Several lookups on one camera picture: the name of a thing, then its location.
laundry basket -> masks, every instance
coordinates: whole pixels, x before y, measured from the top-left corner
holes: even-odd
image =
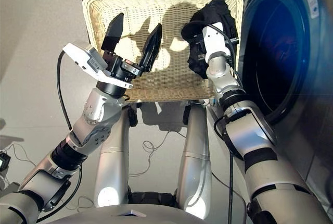
[[[185,101],[210,98],[212,87],[188,68],[189,46],[181,29],[192,15],[212,0],[83,0],[83,12],[91,44],[100,49],[110,21],[124,13],[123,37],[116,54],[139,62],[146,38],[162,24],[162,42],[151,73],[133,80],[126,91],[131,102]],[[225,0],[235,18],[240,38],[243,0]]]

black cable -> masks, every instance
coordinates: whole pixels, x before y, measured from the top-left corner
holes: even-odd
[[[212,172],[212,175],[213,175],[213,177],[220,183],[220,184],[222,184],[223,186],[225,186],[226,188],[228,188],[228,189],[230,189],[230,187],[227,185],[227,184],[225,184],[223,181],[221,181],[213,172]],[[246,203],[245,203],[245,200],[244,200],[244,198],[239,194],[239,193],[237,193],[237,191],[235,191],[234,189],[233,189],[233,192],[234,192],[234,194],[236,194],[239,198],[240,198],[240,200],[241,200],[241,202],[242,202],[242,204],[243,204],[243,208],[244,208],[244,215],[243,215],[243,224],[246,224],[246,216],[247,216],[247,210],[246,210]]]
[[[49,217],[51,217],[52,215],[58,213],[61,209],[63,209],[63,207],[65,207],[71,200],[72,198],[74,197],[75,193],[78,191],[79,187],[80,187],[80,184],[81,184],[81,180],[82,180],[82,165],[80,165],[80,168],[79,168],[80,172],[79,172],[79,179],[78,179],[78,183],[76,184],[76,187],[73,191],[73,193],[68,197],[68,199],[63,203],[61,204],[57,209],[55,209],[54,211],[52,211],[51,213],[39,218],[36,223],[38,222],[41,222]]]
[[[223,140],[222,135],[217,130],[217,124],[223,119],[223,116],[216,120],[214,123],[214,131],[216,135],[218,135],[221,140]],[[234,180],[234,166],[233,166],[233,154],[230,152],[230,162],[229,162],[229,207],[228,207],[228,224],[231,224],[232,221],[232,213],[233,213],[233,180]]]
[[[59,96],[59,100],[60,100],[62,112],[63,112],[63,115],[64,115],[64,117],[66,119],[68,129],[69,129],[69,131],[71,131],[72,130],[72,125],[71,125],[71,122],[70,122],[70,120],[68,118],[67,111],[66,111],[65,105],[63,103],[62,95],[61,95],[61,89],[60,89],[60,66],[61,66],[61,60],[62,60],[64,54],[65,54],[65,52],[61,51],[61,53],[60,53],[60,55],[58,57],[58,63],[57,63],[57,89],[58,89],[58,96]],[[56,214],[61,209],[63,209],[73,199],[74,195],[78,191],[78,189],[80,187],[80,184],[81,184],[81,180],[82,180],[82,164],[79,167],[79,179],[78,179],[78,182],[76,184],[76,187],[75,187],[73,193],[57,209],[55,209],[51,213],[49,213],[49,214],[47,214],[47,215],[39,218],[36,223],[41,222],[41,221],[43,221],[43,220],[51,217],[52,215]]]
[[[228,224],[231,223],[232,215],[233,215],[233,187],[234,187],[234,156],[230,152],[229,154],[229,207],[228,207]]]
[[[57,89],[58,89],[58,96],[59,96],[59,100],[60,100],[60,104],[61,104],[61,109],[62,109],[62,112],[63,112],[63,116],[65,117],[65,120],[66,120],[67,126],[69,128],[69,131],[71,131],[72,130],[72,125],[71,125],[71,122],[69,121],[69,118],[68,118],[68,115],[67,115],[67,111],[66,111],[65,105],[63,103],[63,99],[62,99],[61,89],[60,89],[60,66],[61,66],[61,61],[62,61],[62,58],[63,58],[64,54],[65,54],[65,52],[61,51],[61,53],[60,53],[60,55],[58,57],[58,63],[57,63]]]
[[[232,55],[232,58],[233,58],[233,70],[236,71],[236,54],[235,54],[235,50],[234,50],[234,47],[233,47],[233,43],[231,42],[230,38],[226,35],[226,33],[224,33],[222,30],[220,30],[218,27],[212,25],[212,24],[209,24],[209,23],[206,23],[204,21],[199,21],[199,20],[194,20],[194,21],[191,21],[189,23],[187,23],[186,25],[189,25],[189,24],[200,24],[200,25],[204,25],[204,26],[208,26],[214,30],[216,30],[219,34],[221,34],[228,42],[228,45],[230,47],[230,52],[231,52],[231,55]]]

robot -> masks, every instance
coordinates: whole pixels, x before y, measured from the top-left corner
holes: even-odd
[[[122,24],[123,14],[110,23],[101,47],[105,51],[103,58],[89,44],[69,43],[63,48],[62,55],[67,53],[83,71],[98,80],[96,88],[92,89],[82,116],[66,138],[26,176],[18,192],[0,199],[1,224],[38,222],[41,211],[50,211],[59,203],[70,186],[69,179],[88,155],[109,135],[117,133],[112,126],[121,125],[123,115],[127,114],[123,109],[125,91],[133,87],[133,79],[150,72],[162,35],[161,24],[158,24],[146,41],[140,63],[135,64],[114,53],[122,34]],[[220,136],[230,152],[244,161],[250,196],[247,212],[253,223],[331,223],[299,174],[277,153],[272,129],[232,74],[235,72],[226,61],[231,53],[225,46],[222,24],[204,23],[202,35],[207,51],[207,77],[224,112]],[[119,157],[106,159],[104,164],[114,162],[120,171],[117,186],[113,188],[120,199],[113,203],[111,196],[100,200],[100,193],[105,193],[105,187],[100,186],[96,196],[97,208],[54,223],[206,223],[202,219],[209,211],[211,187],[209,147],[205,139],[207,124],[202,126],[195,120],[205,117],[203,106],[193,105],[178,179],[177,207],[126,204],[128,161],[126,164],[126,152],[124,155],[116,152],[122,152],[126,147],[118,145],[119,150],[113,153]],[[196,212],[204,208],[201,218],[190,214],[192,206],[196,206]]]

washing machine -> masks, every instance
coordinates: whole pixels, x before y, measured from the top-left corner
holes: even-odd
[[[244,88],[333,219],[333,0],[244,2]]]

black strap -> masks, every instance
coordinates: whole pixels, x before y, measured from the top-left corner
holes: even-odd
[[[277,155],[270,147],[253,150],[244,155],[245,173],[252,165],[265,160],[277,160]]]

